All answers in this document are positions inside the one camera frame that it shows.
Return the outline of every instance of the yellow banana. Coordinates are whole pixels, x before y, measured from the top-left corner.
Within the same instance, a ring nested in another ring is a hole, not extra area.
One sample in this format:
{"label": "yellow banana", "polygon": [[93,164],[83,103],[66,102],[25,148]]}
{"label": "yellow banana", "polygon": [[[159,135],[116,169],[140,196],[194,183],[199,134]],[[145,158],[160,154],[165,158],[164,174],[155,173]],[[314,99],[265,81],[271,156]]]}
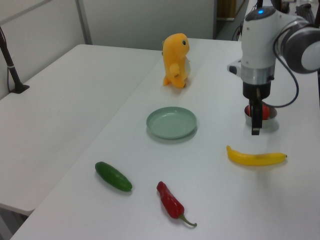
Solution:
{"label": "yellow banana", "polygon": [[282,163],[287,155],[281,152],[272,152],[265,154],[245,154],[233,150],[229,145],[226,151],[230,160],[235,163],[249,166],[266,166]]}

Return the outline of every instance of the chili pepper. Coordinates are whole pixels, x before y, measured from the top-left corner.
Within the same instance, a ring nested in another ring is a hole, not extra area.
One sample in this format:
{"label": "chili pepper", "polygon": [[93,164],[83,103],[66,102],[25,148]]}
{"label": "chili pepper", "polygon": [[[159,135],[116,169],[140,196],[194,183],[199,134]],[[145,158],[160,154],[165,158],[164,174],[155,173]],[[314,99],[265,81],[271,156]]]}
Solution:
{"label": "chili pepper", "polygon": [[173,219],[181,219],[193,227],[197,226],[196,223],[191,223],[186,219],[184,214],[184,206],[172,195],[172,193],[162,181],[158,183],[156,189],[159,191],[161,202],[170,217],[172,217]]}

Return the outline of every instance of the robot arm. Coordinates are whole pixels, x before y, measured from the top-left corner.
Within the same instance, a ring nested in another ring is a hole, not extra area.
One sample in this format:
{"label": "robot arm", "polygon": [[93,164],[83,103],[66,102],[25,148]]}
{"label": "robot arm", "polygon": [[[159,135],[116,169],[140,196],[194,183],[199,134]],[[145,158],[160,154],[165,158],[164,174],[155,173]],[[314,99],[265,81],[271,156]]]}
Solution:
{"label": "robot arm", "polygon": [[320,69],[320,29],[299,16],[262,7],[250,12],[242,29],[242,58],[228,65],[228,71],[241,76],[242,93],[249,99],[252,135],[262,127],[262,100],[270,95],[276,55],[300,74]]}

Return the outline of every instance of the cucumber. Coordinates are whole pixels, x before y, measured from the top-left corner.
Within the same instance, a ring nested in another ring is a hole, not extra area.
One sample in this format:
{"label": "cucumber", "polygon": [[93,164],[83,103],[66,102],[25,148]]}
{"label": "cucumber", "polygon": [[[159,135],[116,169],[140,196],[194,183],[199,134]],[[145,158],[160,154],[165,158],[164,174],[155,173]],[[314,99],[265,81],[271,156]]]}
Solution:
{"label": "cucumber", "polygon": [[95,164],[95,170],[104,181],[116,189],[124,192],[131,191],[131,182],[113,166],[100,161]]}

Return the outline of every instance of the stuffed animal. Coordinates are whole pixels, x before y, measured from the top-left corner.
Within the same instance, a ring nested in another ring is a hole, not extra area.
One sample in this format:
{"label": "stuffed animal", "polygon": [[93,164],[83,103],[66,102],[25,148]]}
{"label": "stuffed animal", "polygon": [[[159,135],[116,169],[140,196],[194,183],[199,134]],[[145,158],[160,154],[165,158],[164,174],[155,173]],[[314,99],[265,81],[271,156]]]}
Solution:
{"label": "stuffed animal", "polygon": [[185,80],[190,74],[190,61],[186,57],[189,49],[188,38],[183,33],[173,34],[163,42],[164,86],[169,83],[177,88],[185,86]]}

